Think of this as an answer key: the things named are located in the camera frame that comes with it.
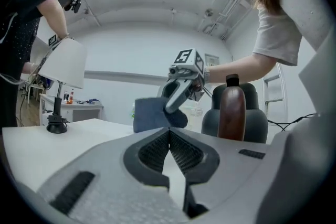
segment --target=ladder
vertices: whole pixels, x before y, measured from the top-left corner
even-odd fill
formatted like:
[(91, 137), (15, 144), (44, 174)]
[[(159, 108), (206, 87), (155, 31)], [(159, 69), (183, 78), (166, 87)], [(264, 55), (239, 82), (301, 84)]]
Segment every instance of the ladder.
[[(264, 77), (263, 78), (263, 85), (262, 85), (262, 90), (264, 92), (264, 107), (263, 111), (269, 120), (273, 120), (275, 122), (280, 121), (280, 122), (287, 122), (288, 121), (288, 109), (287, 109), (287, 98), (286, 98), (286, 88), (285, 88), (285, 81), (283, 79), (283, 72), (281, 65), (279, 63), (276, 64), (274, 69), (270, 73), (273, 73), (270, 77)], [(280, 87), (281, 89), (278, 89), (279, 92), (281, 92), (281, 95), (279, 97), (270, 99), (269, 98), (269, 83), (275, 80), (280, 80)], [(271, 103), (275, 102), (282, 102), (282, 107), (283, 107), (283, 113), (282, 117), (280, 119), (270, 119), (269, 118), (269, 105)]]

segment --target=table lamp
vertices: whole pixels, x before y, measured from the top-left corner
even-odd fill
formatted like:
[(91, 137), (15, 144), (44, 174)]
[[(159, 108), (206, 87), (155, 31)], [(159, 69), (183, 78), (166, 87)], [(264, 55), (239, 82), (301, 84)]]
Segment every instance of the table lamp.
[(47, 130), (51, 133), (61, 134), (67, 131), (65, 119), (61, 116), (61, 88), (62, 85), (69, 85), (83, 89), (86, 57), (84, 45), (66, 38), (58, 44), (39, 71), (40, 76), (59, 83), (54, 112), (48, 117)]

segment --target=blue cloth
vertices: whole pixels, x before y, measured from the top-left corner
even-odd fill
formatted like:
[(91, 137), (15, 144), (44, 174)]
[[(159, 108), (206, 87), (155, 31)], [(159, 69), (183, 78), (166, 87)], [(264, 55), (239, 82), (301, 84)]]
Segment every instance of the blue cloth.
[(165, 112), (168, 98), (146, 98), (135, 101), (133, 130), (135, 133), (161, 127), (185, 128), (188, 124), (187, 116), (177, 110), (172, 114)]

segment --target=brown bottle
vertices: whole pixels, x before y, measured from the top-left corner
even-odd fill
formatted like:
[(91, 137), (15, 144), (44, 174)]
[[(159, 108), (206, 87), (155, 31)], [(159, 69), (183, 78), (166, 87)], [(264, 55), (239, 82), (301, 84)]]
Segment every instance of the brown bottle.
[(239, 86), (237, 74), (226, 76), (226, 88), (220, 101), (217, 136), (231, 140), (244, 140), (246, 122), (245, 95)]

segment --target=wooden floor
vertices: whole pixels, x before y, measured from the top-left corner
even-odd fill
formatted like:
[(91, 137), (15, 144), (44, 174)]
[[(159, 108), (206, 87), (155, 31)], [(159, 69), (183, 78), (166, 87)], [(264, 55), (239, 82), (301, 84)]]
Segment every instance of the wooden floor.
[[(23, 97), (21, 96), (24, 92), (19, 91), (18, 97), (17, 97), (17, 103), (16, 103), (16, 117), (17, 117), (17, 124), (20, 125), (20, 122), (18, 119), (20, 119), (20, 106), (22, 103)], [(24, 103), (22, 105), (21, 109), (21, 120), (24, 127), (27, 126), (39, 126), (39, 101), (36, 101), (34, 97), (30, 97), (29, 104), (27, 104), (27, 99), (24, 100)]]

